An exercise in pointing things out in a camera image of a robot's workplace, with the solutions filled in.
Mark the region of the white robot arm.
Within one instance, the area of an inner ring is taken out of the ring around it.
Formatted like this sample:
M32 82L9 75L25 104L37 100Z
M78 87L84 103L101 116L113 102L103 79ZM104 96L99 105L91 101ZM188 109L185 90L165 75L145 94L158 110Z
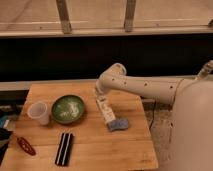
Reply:
M108 105L111 90L133 93L172 106L172 131L168 171L213 171L213 60L193 79L132 77L115 63L95 84L96 103L110 131L125 130L128 121L118 119Z

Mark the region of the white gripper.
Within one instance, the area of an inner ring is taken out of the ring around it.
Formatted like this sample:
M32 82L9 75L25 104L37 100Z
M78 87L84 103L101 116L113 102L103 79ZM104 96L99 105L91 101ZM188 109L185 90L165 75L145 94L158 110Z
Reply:
M108 90L104 91L98 85L94 87L94 92L97 99L105 99L108 94Z

